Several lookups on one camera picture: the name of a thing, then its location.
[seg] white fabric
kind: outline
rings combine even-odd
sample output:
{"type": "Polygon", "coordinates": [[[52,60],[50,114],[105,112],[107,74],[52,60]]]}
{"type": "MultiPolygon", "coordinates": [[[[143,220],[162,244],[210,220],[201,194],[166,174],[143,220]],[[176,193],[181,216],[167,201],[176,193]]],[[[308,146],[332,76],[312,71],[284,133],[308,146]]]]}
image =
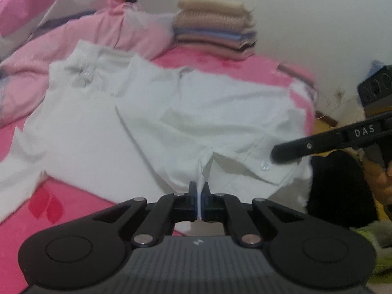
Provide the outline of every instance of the white fabric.
{"type": "Polygon", "coordinates": [[[251,202],[309,180],[306,160],[269,161],[275,144],[303,136],[305,114],[288,89],[165,70],[83,41],[49,75],[44,101],[0,163],[0,221],[46,175],[114,202],[155,202],[204,180],[251,202]]]}

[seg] shirt button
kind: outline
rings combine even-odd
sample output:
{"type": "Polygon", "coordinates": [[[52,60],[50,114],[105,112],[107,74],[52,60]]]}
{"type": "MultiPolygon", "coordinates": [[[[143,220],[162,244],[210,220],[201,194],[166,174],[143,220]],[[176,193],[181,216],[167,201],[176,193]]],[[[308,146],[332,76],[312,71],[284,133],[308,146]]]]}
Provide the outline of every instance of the shirt button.
{"type": "Polygon", "coordinates": [[[269,160],[264,160],[260,163],[260,168],[262,171],[268,171],[271,169],[271,162],[269,160]]]}

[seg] pink quilt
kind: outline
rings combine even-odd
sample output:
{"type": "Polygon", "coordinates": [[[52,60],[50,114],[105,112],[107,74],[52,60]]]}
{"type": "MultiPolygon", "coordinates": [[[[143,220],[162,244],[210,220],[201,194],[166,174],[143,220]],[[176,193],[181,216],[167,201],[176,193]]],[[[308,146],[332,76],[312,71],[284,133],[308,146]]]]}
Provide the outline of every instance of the pink quilt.
{"type": "MultiPolygon", "coordinates": [[[[154,62],[166,68],[184,65],[204,72],[227,74],[240,80],[288,88],[295,79],[277,70],[278,62],[262,56],[245,61],[223,60],[197,51],[175,48],[154,62]]],[[[314,106],[309,96],[291,88],[297,107],[306,111],[305,133],[309,134],[314,120],[314,106]]],[[[0,129],[0,161],[7,155],[15,127],[22,128],[25,119],[0,129]]],[[[13,215],[0,224],[0,293],[18,294],[27,286],[19,269],[17,254],[20,245],[30,235],[111,206],[112,203],[75,187],[47,180],[13,215]]]]}

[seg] stack of folded clothes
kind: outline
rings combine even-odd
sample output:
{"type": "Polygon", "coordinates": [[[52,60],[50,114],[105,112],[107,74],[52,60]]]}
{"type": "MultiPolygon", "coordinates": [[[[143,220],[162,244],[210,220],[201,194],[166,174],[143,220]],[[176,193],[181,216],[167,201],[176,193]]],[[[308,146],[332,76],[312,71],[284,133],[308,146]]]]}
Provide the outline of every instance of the stack of folded clothes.
{"type": "Polygon", "coordinates": [[[173,22],[177,44],[244,60],[254,54],[257,32],[251,11],[226,0],[179,0],[173,22]]]}

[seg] pink pillow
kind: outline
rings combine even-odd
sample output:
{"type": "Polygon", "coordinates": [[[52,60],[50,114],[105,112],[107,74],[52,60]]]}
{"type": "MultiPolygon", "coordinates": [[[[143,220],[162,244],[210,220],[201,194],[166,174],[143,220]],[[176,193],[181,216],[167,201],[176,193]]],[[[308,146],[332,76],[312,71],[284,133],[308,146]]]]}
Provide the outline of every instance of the pink pillow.
{"type": "Polygon", "coordinates": [[[70,19],[93,14],[123,0],[0,0],[0,60],[28,40],[70,19]]]}

